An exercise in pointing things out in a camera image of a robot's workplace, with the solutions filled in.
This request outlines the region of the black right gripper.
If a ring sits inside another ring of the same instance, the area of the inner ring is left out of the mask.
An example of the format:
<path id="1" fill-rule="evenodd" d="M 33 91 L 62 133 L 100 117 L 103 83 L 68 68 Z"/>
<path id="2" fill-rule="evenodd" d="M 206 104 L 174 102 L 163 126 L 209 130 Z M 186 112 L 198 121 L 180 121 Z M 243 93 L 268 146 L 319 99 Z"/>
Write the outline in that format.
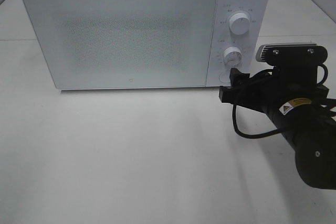
<path id="1" fill-rule="evenodd" d="M 220 86 L 219 99 L 221 103 L 262 112 L 276 127 L 305 127 L 330 115 L 329 89 L 324 86 L 328 69 L 320 67 L 324 72 L 321 81 L 317 80 L 317 66 L 274 67 L 250 79 L 248 73 L 231 68 L 231 87 Z"/>

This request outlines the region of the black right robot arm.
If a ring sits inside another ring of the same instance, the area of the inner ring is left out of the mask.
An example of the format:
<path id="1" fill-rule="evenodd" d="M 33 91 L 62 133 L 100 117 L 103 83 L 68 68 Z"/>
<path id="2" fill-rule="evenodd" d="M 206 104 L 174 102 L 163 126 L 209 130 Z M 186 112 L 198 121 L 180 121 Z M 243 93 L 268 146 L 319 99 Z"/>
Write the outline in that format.
<path id="1" fill-rule="evenodd" d="M 231 68 L 230 87 L 221 86 L 219 99 L 233 105 L 235 132 L 247 139 L 281 134 L 295 152 L 301 179 L 310 187 L 335 189 L 335 100 L 317 81 L 317 68 L 274 67 L 254 76 Z M 276 127 L 247 134 L 238 128 L 237 107 L 265 114 Z"/>

